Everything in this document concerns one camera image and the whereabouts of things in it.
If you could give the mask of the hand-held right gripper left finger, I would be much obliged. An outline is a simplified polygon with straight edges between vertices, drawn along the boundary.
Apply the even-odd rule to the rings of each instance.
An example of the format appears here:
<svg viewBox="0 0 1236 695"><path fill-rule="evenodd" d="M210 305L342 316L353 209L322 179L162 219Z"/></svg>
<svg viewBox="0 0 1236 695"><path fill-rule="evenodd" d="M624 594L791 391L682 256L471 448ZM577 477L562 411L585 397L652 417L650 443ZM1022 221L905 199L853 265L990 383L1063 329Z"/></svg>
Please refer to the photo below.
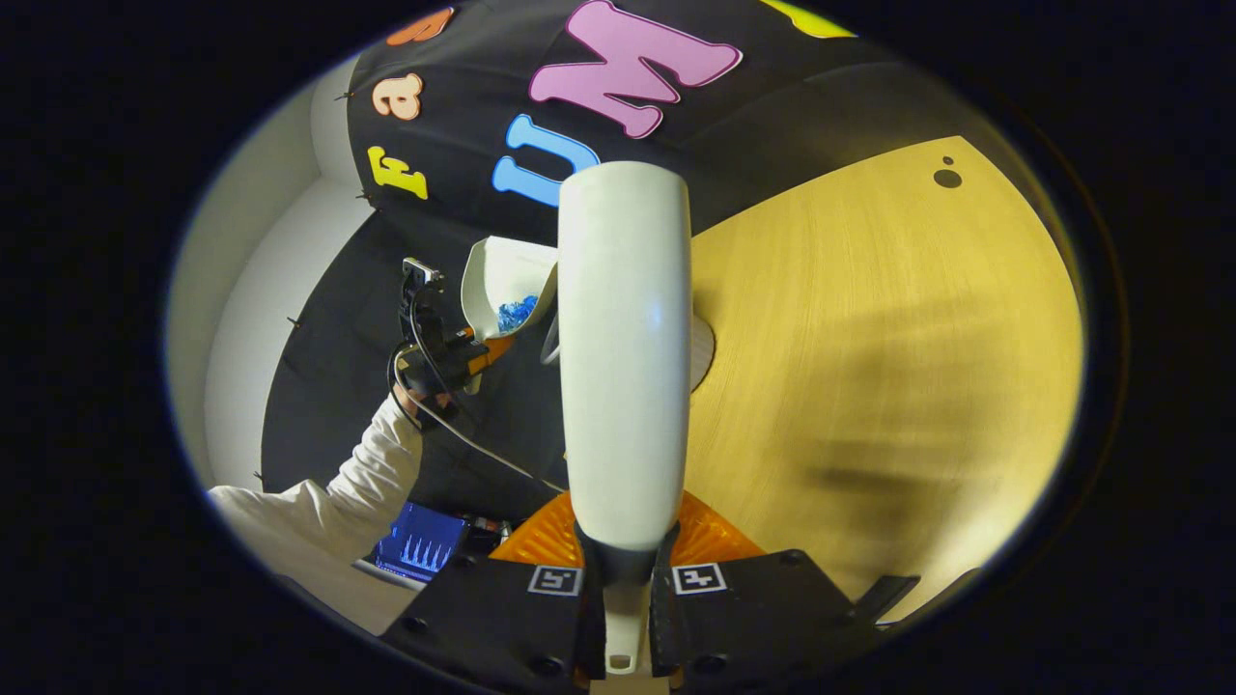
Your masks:
<svg viewBox="0 0 1236 695"><path fill-rule="evenodd" d="M562 492L494 552L459 552L382 641L476 693L583 694L604 681L604 591Z"/></svg>

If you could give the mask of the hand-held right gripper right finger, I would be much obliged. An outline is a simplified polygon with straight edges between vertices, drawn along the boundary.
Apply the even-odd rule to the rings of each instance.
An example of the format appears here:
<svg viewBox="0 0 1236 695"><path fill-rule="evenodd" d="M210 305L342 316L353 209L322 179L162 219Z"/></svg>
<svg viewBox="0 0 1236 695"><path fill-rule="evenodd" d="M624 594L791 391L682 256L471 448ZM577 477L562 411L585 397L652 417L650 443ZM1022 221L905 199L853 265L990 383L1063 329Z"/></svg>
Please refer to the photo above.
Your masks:
<svg viewBox="0 0 1236 695"><path fill-rule="evenodd" d="M860 616L802 550L764 553L684 493L653 566L653 676L681 689L780 689L857 658Z"/></svg>

